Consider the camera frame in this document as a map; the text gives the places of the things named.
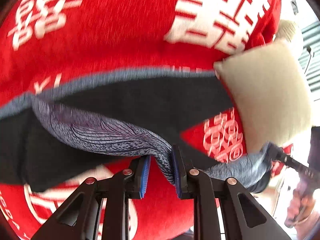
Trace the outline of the operator right hand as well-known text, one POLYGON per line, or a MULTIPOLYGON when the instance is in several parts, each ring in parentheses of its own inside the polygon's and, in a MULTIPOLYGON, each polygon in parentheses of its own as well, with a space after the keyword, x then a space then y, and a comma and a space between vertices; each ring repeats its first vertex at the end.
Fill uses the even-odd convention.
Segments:
POLYGON ((314 191, 315 189, 310 183, 303 180, 298 183, 287 208, 287 217, 284 223, 287 228, 304 223, 311 215, 316 202, 313 197, 314 191))

